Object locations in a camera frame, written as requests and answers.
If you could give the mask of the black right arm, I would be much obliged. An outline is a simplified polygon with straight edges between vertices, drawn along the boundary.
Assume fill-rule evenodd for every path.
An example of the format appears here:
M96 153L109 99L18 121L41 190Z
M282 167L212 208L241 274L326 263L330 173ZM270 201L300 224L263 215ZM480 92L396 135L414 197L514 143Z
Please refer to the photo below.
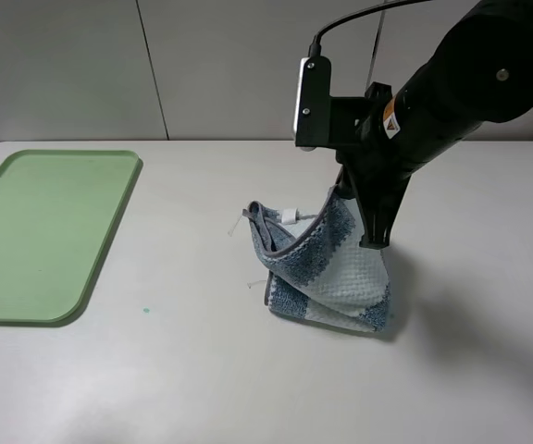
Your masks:
M533 1L480 1L398 92L370 90L357 146L336 153L364 226L383 249L411 176L485 122L533 108Z

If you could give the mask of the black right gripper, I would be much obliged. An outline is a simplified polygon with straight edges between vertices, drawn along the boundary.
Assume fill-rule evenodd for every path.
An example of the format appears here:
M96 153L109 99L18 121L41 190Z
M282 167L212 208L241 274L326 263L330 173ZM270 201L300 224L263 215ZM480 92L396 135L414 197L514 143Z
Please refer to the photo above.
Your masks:
M328 146L341 170L335 193L356 200L362 248L382 250L411 176L428 162L428 83L396 94L373 83L362 97L332 97Z

